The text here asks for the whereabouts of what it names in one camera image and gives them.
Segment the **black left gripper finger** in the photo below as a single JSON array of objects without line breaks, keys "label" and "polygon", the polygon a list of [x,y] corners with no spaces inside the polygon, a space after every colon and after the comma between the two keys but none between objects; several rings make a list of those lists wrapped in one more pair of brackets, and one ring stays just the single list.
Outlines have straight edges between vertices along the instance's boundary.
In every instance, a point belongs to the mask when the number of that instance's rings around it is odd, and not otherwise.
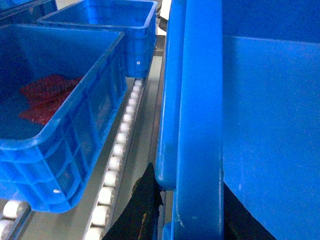
[{"label": "black left gripper finger", "polygon": [[136,181],[132,196],[104,240],[155,240],[158,234],[159,208],[163,205],[161,189],[150,162]]}]

